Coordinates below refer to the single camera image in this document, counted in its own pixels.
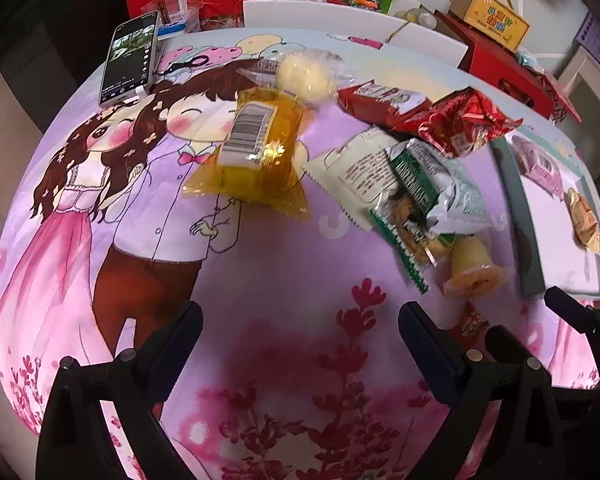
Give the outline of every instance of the red bow tie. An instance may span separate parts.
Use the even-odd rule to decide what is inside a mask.
[[[195,162],[197,164],[204,164],[210,155],[208,153],[202,153],[201,155],[191,155],[190,153],[181,153],[178,159],[178,164],[184,166]]]

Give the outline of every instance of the yellow snack package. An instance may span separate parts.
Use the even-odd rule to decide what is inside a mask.
[[[231,134],[186,181],[183,192],[226,194],[307,218],[308,202],[293,167],[305,109],[277,89],[240,92]]]

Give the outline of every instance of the pink package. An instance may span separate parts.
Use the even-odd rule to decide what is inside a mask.
[[[560,201],[564,200],[562,177],[555,161],[524,137],[513,136],[511,142],[520,156],[525,175],[557,196]]]

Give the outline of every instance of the black cabinet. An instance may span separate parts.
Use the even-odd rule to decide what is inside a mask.
[[[0,30],[0,72],[44,132],[104,62],[125,0],[20,0]]]

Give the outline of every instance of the phone screen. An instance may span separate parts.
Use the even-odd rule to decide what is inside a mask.
[[[157,20],[158,13],[151,12],[118,26],[105,65],[101,103],[148,83]]]

